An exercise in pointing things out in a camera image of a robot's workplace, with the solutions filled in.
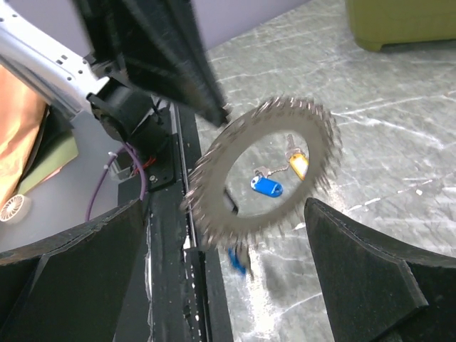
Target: cable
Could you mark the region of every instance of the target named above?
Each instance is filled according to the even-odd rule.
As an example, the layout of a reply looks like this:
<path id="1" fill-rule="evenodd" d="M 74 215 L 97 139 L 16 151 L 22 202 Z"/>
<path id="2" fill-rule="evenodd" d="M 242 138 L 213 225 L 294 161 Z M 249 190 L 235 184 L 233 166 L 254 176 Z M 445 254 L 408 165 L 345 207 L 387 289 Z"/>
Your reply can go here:
<path id="1" fill-rule="evenodd" d="M 140 178 L 141 178 L 140 200 L 141 201 L 144 200 L 146 184 L 147 184 L 144 169 L 142 168 L 141 162 L 139 161 L 138 157 L 136 156 L 134 149 L 129 145 L 124 145 L 117 152 L 109 153 L 110 158 L 109 158 L 108 162 L 106 163 L 106 165 L 104 166 L 103 173 L 101 174 L 101 177 L 95 187 L 95 191 L 93 192 L 92 197 L 90 198 L 89 204 L 87 206 L 87 211 L 85 212 L 85 218 L 86 218 L 85 221 L 86 222 L 90 221 L 90 214 L 92 213 L 93 204 L 95 203 L 95 199 L 98 195 L 98 192 L 100 191 L 101 185 L 103 184 L 103 182 L 106 178 L 106 175 L 108 174 L 109 167 L 117 159 L 118 155 L 121 152 L 123 152 L 124 150 L 131 156 L 133 163 L 135 164 L 136 168 L 138 168 L 138 170 L 139 170 Z"/>

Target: olive green box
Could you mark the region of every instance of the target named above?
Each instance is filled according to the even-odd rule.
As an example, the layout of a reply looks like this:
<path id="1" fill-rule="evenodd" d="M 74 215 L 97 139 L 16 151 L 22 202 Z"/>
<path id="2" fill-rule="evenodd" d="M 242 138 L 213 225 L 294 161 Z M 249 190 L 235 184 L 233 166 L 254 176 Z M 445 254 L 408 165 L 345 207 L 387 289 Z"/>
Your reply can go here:
<path id="1" fill-rule="evenodd" d="M 456 39 L 456 0 L 346 0 L 350 29 L 365 50 Z"/>

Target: gray wall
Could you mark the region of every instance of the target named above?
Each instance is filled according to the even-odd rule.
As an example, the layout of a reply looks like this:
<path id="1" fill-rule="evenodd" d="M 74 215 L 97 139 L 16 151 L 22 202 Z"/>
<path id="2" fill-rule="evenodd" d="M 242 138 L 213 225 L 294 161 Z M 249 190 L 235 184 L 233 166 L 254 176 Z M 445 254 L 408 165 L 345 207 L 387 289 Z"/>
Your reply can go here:
<path id="1" fill-rule="evenodd" d="M 213 48 L 308 0 L 193 0 L 204 44 Z M 85 56 L 88 44 L 70 0 L 10 0 L 31 23 Z"/>

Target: orange fabric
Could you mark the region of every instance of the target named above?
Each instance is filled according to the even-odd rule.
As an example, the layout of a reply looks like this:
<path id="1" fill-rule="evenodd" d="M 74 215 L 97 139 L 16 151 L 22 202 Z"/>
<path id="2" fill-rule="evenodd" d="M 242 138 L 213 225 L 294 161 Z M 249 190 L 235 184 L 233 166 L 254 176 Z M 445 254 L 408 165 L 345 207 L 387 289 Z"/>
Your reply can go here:
<path id="1" fill-rule="evenodd" d="M 0 208 L 14 194 L 45 109 L 41 97 L 0 66 Z"/>

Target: marble surface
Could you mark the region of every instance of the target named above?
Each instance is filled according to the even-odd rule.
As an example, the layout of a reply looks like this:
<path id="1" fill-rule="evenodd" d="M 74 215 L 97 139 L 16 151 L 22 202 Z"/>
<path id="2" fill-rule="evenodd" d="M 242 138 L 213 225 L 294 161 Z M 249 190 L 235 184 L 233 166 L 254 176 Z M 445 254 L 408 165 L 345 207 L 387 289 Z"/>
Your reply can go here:
<path id="1" fill-rule="evenodd" d="M 361 50 L 343 1 L 312 0 L 210 52 L 234 116 L 270 95 L 312 96 L 333 111 L 344 159 L 316 197 L 397 239 L 456 257 L 456 42 Z M 217 135 L 199 122 L 203 151 Z M 229 185 L 244 214 L 273 205 L 252 170 L 284 164 L 284 134 L 250 148 Z M 278 175 L 289 188 L 292 171 Z M 222 255 L 236 342 L 333 341 L 305 228 L 252 253 L 254 280 Z"/>

